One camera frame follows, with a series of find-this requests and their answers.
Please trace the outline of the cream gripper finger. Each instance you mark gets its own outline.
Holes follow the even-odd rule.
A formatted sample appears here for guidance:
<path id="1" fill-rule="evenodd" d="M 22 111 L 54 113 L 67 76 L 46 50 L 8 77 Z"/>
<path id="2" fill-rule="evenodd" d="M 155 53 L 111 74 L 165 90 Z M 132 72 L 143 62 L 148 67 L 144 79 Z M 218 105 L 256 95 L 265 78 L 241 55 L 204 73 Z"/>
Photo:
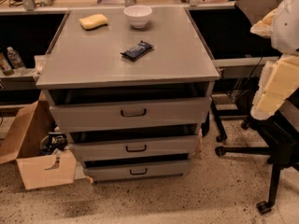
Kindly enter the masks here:
<path id="1" fill-rule="evenodd" d="M 261 20 L 253 24 L 250 28 L 252 34 L 256 34 L 260 37 L 270 37 L 272 32 L 272 23 L 276 15 L 277 10 L 273 9 Z"/>
<path id="2" fill-rule="evenodd" d="M 283 55 L 275 63 L 267 62 L 261 73 L 250 114 L 258 120 L 270 118 L 298 88 L 298 56 Z"/>

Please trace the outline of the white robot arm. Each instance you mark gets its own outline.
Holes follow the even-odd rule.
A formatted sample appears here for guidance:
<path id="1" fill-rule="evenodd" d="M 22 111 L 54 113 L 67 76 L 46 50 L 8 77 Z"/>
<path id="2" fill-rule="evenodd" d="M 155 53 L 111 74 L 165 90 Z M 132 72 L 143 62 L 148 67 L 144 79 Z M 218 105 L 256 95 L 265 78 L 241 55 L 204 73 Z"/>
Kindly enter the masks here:
<path id="1" fill-rule="evenodd" d="M 271 20 L 271 46 L 281 53 L 275 62 L 268 61 L 261 72 L 250 114 L 265 120 L 280 109 L 299 88 L 299 0 L 283 0 L 277 9 L 257 23 Z"/>

